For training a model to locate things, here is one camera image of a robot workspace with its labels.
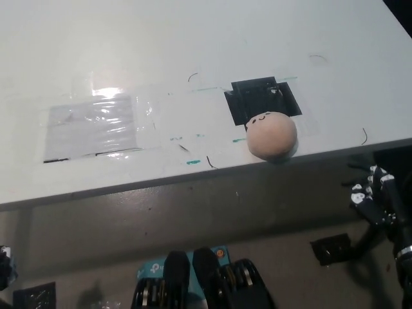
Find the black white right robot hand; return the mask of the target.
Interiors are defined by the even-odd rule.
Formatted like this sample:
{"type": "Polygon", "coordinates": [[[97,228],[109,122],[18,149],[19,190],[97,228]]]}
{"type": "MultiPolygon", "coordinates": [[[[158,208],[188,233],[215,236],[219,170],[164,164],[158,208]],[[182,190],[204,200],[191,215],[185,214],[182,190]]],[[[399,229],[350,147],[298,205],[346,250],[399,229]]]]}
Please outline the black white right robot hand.
{"type": "Polygon", "coordinates": [[[404,204],[395,177],[372,165],[354,165],[367,172],[351,187],[350,207],[372,227],[384,229],[394,244],[394,256],[411,253],[411,207],[404,204]]]}

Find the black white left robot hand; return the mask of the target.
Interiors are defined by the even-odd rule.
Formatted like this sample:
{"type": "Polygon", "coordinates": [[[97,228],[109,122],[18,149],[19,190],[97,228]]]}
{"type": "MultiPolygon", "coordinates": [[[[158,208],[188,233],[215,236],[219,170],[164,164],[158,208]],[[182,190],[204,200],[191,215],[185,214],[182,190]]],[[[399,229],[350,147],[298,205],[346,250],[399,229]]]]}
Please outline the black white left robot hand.
{"type": "Polygon", "coordinates": [[[0,289],[3,291],[18,278],[18,274],[11,248],[1,245],[0,254],[0,289]]]}

